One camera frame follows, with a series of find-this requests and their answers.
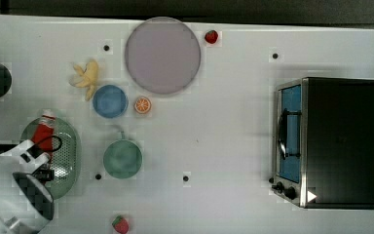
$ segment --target toaster oven door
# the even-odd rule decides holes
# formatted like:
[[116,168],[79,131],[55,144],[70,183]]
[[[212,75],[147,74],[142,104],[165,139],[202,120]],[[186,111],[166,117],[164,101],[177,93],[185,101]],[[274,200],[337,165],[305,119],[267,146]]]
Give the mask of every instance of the toaster oven door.
[[300,181],[302,113],[300,85],[280,90],[278,106],[278,158],[279,176],[292,182]]

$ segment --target red strawberry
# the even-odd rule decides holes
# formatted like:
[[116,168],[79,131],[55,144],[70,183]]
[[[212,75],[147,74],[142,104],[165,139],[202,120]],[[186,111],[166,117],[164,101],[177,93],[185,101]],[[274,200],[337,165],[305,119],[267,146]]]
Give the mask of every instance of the red strawberry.
[[214,30],[211,30],[208,33],[206,33],[205,39],[209,44],[214,44],[217,41],[217,38],[218,38],[218,33]]
[[115,220],[112,222],[112,226],[118,233],[121,233],[121,234],[126,234],[130,229],[129,224],[127,223],[126,219],[120,215],[118,215],[115,218]]

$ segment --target toaster oven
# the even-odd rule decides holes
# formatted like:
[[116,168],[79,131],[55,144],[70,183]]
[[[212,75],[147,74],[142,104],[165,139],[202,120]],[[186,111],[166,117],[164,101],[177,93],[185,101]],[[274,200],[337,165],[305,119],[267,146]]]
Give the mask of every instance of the toaster oven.
[[301,208],[374,210],[374,80],[276,89],[274,192]]

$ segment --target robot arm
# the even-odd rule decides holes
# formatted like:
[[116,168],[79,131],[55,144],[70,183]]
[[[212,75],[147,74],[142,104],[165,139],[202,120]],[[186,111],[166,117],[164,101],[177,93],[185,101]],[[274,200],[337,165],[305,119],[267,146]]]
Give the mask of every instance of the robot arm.
[[31,140],[0,154],[0,219],[9,230],[3,233],[37,233],[53,219],[54,199],[32,175],[49,160]]

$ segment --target blue bowl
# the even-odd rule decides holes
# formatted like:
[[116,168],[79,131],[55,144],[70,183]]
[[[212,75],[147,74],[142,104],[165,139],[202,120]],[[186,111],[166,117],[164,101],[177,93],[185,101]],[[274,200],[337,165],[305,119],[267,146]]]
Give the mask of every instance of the blue bowl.
[[127,106],[129,100],[124,91],[117,86],[103,86],[93,96],[93,108],[104,118],[111,119],[124,114]]

